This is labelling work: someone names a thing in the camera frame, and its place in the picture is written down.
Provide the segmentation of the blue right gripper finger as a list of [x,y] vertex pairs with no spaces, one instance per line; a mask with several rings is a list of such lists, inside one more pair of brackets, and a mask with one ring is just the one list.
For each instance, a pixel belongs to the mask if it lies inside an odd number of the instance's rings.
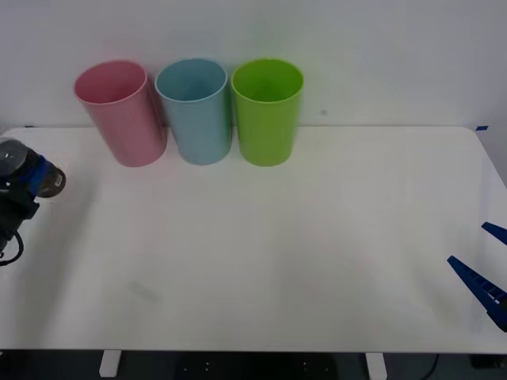
[[450,256],[447,262],[455,273],[478,299],[486,314],[503,332],[506,331],[506,292],[479,275],[461,260]]
[[501,241],[504,245],[507,245],[507,229],[501,226],[494,225],[490,222],[484,222],[481,227],[494,236],[496,239]]

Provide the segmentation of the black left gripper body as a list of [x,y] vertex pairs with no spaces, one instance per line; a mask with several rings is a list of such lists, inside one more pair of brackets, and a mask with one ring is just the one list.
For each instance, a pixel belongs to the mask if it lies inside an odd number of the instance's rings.
[[24,186],[1,187],[1,238],[12,238],[25,220],[31,219],[40,205]]

